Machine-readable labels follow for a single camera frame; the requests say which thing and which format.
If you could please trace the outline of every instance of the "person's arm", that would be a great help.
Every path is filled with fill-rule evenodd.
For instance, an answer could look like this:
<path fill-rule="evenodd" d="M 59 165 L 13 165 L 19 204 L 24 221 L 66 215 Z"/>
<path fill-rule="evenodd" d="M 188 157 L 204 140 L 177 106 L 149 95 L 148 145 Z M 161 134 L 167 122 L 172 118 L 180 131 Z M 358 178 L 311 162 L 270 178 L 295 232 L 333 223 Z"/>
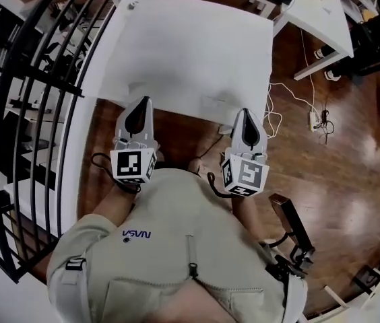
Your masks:
<path fill-rule="evenodd" d="M 258 242 L 263 241 L 262 222 L 254 198 L 243 196 L 233 198 L 232 212 L 253 238 Z"/>
<path fill-rule="evenodd" d="M 134 194 L 129 194 L 118 186 L 113 186 L 102 202 L 95 208 L 93 214 L 107 218 L 118 227 L 129 216 L 134 199 Z"/>
<path fill-rule="evenodd" d="M 134 198 L 134 194 L 127 194 L 113 186 L 93 214 L 85 215 L 63 234 L 49 261 L 46 275 L 48 281 L 69 259 L 81 256 L 95 243 L 114 232 L 129 215 Z"/>

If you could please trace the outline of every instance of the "shoulder strap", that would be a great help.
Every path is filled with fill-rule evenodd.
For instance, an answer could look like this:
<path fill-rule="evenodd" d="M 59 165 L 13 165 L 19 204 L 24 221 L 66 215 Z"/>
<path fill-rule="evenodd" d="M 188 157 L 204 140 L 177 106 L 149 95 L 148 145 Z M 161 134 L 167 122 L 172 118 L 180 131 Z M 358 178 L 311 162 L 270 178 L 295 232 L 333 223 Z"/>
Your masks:
<path fill-rule="evenodd" d="M 86 267 L 85 257 L 71 258 L 51 277 L 49 299 L 64 322 L 92 323 Z"/>
<path fill-rule="evenodd" d="M 303 315 L 305 302 L 307 301 L 307 282 L 300 277 L 289 274 L 286 307 L 282 323 L 296 323 Z"/>

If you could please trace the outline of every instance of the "black metal railing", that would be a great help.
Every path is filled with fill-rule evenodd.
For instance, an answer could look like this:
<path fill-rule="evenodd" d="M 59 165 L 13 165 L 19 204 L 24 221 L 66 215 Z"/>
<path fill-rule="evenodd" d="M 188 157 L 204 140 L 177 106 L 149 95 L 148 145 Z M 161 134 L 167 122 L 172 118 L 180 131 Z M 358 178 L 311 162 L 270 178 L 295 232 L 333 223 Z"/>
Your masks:
<path fill-rule="evenodd" d="M 22 103 L 16 123 L 15 140 L 13 147 L 13 155 L 10 157 L 11 166 L 13 169 L 12 176 L 8 176 L 8 182 L 13 184 L 13 192 L 7 193 L 3 189 L 3 179 L 0 180 L 0 267 L 5 273 L 16 283 L 22 275 L 29 272 L 40 260 L 42 260 L 56 246 L 62 234 L 61 229 L 61 187 L 63 180 L 63 164 L 66 152 L 66 145 L 69 136 L 73 112 L 76 107 L 77 99 L 82 96 L 81 86 L 84 76 L 90 64 L 90 60 L 96 46 L 106 28 L 110 17 L 112 16 L 115 7 L 110 0 L 100 0 L 94 7 L 95 0 L 85 0 L 84 5 L 78 9 L 77 15 L 71 21 L 69 31 L 62 42 L 58 53 L 54 59 L 54 63 L 49 67 L 48 71 L 41 69 L 42 57 L 45 50 L 51 43 L 53 36 L 60 26 L 60 23 L 68 16 L 68 11 L 74 6 L 75 0 L 67 0 L 62 7 L 59 15 L 55 18 L 48 32 L 43 36 L 42 42 L 38 47 L 36 54 L 31 59 L 30 65 L 26 61 L 22 62 L 22 49 L 30 39 L 36 25 L 42 15 L 47 12 L 51 3 L 54 0 L 39 0 L 36 7 L 32 10 L 27 20 L 22 25 L 18 35 L 16 36 L 11 49 L 9 50 L 0 76 L 0 159 L 3 158 L 3 140 L 5 138 L 5 108 L 9 97 L 9 90 L 14 78 L 24 78 L 22 88 Z M 102 26 L 97 32 L 97 36 L 92 41 L 90 32 L 93 30 L 95 23 L 106 14 L 102 21 Z M 71 37 L 81 23 L 88 25 L 83 29 L 82 37 L 76 46 L 76 50 L 72 52 L 73 58 L 69 62 L 68 55 L 64 55 L 69 47 Z M 84 59 L 84 64 L 80 69 L 77 68 L 77 62 Z M 31 141 L 32 155 L 31 164 L 27 167 L 26 160 L 22 158 L 23 148 L 21 147 L 24 139 L 24 118 L 28 109 L 30 94 L 32 93 L 35 81 L 41 81 L 45 84 L 42 98 L 38 107 L 38 116 L 36 119 L 35 134 Z M 44 222 L 45 226 L 41 228 L 38 225 L 38 210 L 36 210 L 36 182 L 39 182 L 39 169 L 36 165 L 38 152 L 40 149 L 40 132 L 42 129 L 42 120 L 46 111 L 46 103 L 50 96 L 51 88 L 55 87 L 59 91 L 59 97 L 55 106 L 55 111 L 52 119 L 52 128 L 49 137 L 47 156 L 46 156 L 46 171 L 44 173 Z M 57 127 L 63 102 L 67 95 L 71 96 L 70 106 L 67 111 L 67 118 L 63 126 L 63 134 L 61 137 L 61 152 L 58 161 L 58 172 L 55 180 L 55 186 L 51 184 L 51 171 L 53 162 L 53 147 L 54 140 L 57 136 Z M 29 216 L 25 216 L 21 212 L 20 201 L 20 174 L 21 171 L 26 171 L 26 175 L 30 178 L 30 212 Z M 51 202 L 49 200 L 50 190 L 56 190 L 56 217 L 57 217 L 57 232 L 51 232 Z"/>

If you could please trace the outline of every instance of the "white box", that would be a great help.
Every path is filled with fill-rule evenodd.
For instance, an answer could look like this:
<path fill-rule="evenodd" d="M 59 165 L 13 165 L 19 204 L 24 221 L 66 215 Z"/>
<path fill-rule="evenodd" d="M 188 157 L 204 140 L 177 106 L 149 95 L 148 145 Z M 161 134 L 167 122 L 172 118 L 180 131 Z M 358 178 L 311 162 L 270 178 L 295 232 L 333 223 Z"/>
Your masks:
<path fill-rule="evenodd" d="M 113 177 L 123 184 L 147 183 L 157 157 L 154 148 L 120 149 L 110 152 Z"/>
<path fill-rule="evenodd" d="M 270 167 L 231 154 L 222 164 L 224 189 L 240 196 L 263 191 Z"/>

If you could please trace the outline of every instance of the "black cable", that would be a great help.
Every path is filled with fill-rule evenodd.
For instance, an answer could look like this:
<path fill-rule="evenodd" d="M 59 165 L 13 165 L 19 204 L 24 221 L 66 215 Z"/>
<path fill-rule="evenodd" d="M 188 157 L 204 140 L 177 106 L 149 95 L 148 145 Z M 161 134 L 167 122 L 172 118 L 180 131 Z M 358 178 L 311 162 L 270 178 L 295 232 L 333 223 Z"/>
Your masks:
<path fill-rule="evenodd" d="M 101 152 L 98 152 L 98 153 L 95 153 L 91 156 L 91 164 L 93 164 L 94 166 L 97 166 L 98 168 L 104 170 L 106 172 L 106 174 L 109 176 L 109 178 L 123 191 L 125 192 L 128 192 L 129 194 L 137 194 L 139 191 L 141 191 L 141 186 L 140 185 L 137 185 L 137 184 L 134 184 L 136 186 L 136 189 L 131 189 L 129 188 L 128 186 L 125 186 L 123 183 L 119 182 L 118 180 L 115 180 L 114 179 L 114 176 L 112 175 L 112 172 L 109 171 L 108 168 L 104 167 L 103 165 L 99 164 L 99 163 L 96 163 L 94 161 L 94 158 L 95 157 L 103 157 L 103 158 L 106 158 L 109 162 L 110 162 L 110 157 L 104 153 L 101 153 Z"/>
<path fill-rule="evenodd" d="M 204 157 L 205 155 L 207 155 L 207 153 L 208 153 L 209 151 L 211 151 L 212 148 L 213 148 L 215 145 L 217 145 L 217 144 L 223 139 L 223 136 L 224 136 L 224 134 L 222 134 L 222 136 L 219 137 L 219 138 L 217 139 L 216 142 L 214 142 L 211 146 L 209 146 L 208 149 L 207 149 L 205 152 L 203 152 L 201 155 L 198 155 L 197 157 L 194 157 L 193 159 L 202 159 L 202 157 Z"/>
<path fill-rule="evenodd" d="M 223 192 L 219 192 L 214 185 L 216 175 L 214 175 L 212 172 L 208 172 L 206 176 L 208 177 L 208 182 L 210 183 L 212 191 L 214 191 L 214 194 L 216 194 L 218 197 L 221 197 L 223 199 L 232 199 L 234 197 L 238 197 L 238 195 L 235 194 L 224 194 Z"/>
<path fill-rule="evenodd" d="M 322 131 L 323 131 L 323 135 L 320 135 L 320 137 L 319 137 L 319 143 L 320 143 L 320 138 L 325 137 L 325 142 L 324 143 L 320 143 L 321 145 L 327 145 L 327 137 L 328 137 L 328 135 L 332 134 L 335 131 L 335 126 L 332 123 L 332 121 L 329 120 L 329 111 L 326 108 L 328 97 L 329 97 L 329 93 L 328 93 L 328 95 L 326 95 L 325 104 L 323 105 L 323 110 L 321 112 L 321 116 L 320 116 L 321 122 L 316 126 L 317 129 L 321 128 Z M 328 126 L 329 125 L 332 126 L 332 130 L 331 131 L 328 130 Z"/>
<path fill-rule="evenodd" d="M 277 242 L 274 242 L 274 243 L 269 243 L 268 246 L 270 248 L 275 248 L 276 246 L 279 246 L 282 242 L 284 242 L 289 236 L 293 236 L 294 233 L 288 233 L 288 232 L 285 232 L 284 235 L 277 241 Z"/>

